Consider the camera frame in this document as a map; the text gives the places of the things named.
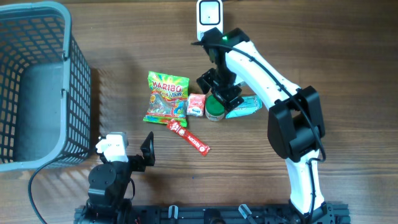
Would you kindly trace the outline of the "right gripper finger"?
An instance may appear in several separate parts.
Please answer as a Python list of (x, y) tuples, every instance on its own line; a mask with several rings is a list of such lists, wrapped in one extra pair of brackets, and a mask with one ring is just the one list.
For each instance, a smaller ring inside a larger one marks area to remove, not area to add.
[(207, 94), (211, 89), (217, 87), (214, 77), (216, 70), (214, 68), (209, 69), (207, 72), (197, 78), (197, 84), (203, 94)]
[(241, 92), (242, 89), (239, 86), (214, 88), (213, 96), (226, 111), (232, 111), (244, 102)]

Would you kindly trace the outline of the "mint green wipes packet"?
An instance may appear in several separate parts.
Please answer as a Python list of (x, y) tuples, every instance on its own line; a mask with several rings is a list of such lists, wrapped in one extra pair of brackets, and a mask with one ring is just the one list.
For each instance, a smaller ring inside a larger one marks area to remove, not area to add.
[(226, 115), (226, 119), (247, 116), (262, 108), (262, 101), (257, 95), (243, 96), (244, 100), (239, 106)]

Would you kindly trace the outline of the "green lid glass jar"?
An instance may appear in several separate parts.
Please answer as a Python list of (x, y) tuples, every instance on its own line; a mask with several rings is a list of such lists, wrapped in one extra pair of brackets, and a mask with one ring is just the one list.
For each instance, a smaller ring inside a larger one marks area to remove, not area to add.
[(224, 106), (213, 95), (205, 101), (205, 115), (210, 121), (220, 121), (224, 118)]

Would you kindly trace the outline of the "small red white packet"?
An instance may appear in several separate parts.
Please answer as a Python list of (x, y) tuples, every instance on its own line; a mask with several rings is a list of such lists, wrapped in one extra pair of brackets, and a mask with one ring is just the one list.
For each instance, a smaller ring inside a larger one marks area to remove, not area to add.
[(191, 93), (188, 96), (187, 115), (203, 116), (205, 110), (206, 96), (202, 94)]

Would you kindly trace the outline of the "red Nescafe stick sachet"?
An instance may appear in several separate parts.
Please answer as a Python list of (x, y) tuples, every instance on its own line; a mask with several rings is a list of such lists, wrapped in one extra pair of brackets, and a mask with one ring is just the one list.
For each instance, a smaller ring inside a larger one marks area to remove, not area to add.
[(200, 141), (189, 130), (185, 129), (178, 121), (171, 119), (167, 123), (167, 128), (189, 142), (197, 151), (201, 153), (201, 155), (206, 156), (209, 153), (211, 147)]

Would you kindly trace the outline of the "Haribo gummy candy bag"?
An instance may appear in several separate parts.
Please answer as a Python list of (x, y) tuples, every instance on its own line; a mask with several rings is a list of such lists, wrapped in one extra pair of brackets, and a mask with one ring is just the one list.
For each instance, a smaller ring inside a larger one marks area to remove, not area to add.
[(143, 121), (167, 124), (171, 119), (187, 127), (187, 100), (190, 79), (149, 71), (149, 107)]

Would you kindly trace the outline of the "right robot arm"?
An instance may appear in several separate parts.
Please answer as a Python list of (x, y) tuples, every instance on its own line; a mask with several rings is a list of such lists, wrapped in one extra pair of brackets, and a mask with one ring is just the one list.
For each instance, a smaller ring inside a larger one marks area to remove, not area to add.
[(245, 83), (268, 111), (267, 138), (285, 161), (290, 181), (291, 223), (337, 223), (331, 204), (320, 190), (318, 164), (326, 159), (320, 97), (312, 86), (301, 88), (283, 77), (258, 52), (239, 28), (226, 34), (218, 28), (198, 31), (196, 45), (203, 47), (215, 64), (197, 79), (224, 110), (232, 111), (244, 101)]

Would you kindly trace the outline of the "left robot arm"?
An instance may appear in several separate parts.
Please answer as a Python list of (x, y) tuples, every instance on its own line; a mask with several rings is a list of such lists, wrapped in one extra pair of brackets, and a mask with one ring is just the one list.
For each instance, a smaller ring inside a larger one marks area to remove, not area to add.
[(94, 167), (88, 176), (90, 187), (86, 204), (75, 210), (75, 223), (140, 223), (132, 208), (132, 198), (126, 198), (133, 172), (144, 172), (155, 164), (154, 133), (150, 132), (142, 143), (141, 155), (127, 155), (127, 135), (110, 132), (100, 137), (96, 152), (102, 164)]

